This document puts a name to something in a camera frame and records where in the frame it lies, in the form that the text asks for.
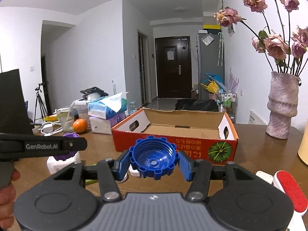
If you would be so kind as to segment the person left hand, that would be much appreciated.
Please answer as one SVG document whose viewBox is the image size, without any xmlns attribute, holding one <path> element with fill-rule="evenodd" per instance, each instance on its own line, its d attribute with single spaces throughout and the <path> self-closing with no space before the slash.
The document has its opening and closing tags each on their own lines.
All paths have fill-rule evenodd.
<svg viewBox="0 0 308 231">
<path fill-rule="evenodd" d="M 11 176 L 11 182 L 7 187 L 1 189 L 0 194 L 0 223 L 2 229 L 11 228 L 14 223 L 14 203 L 16 198 L 16 188 L 12 184 L 12 181 L 19 180 L 20 173 L 17 169 L 14 169 Z"/>
</svg>

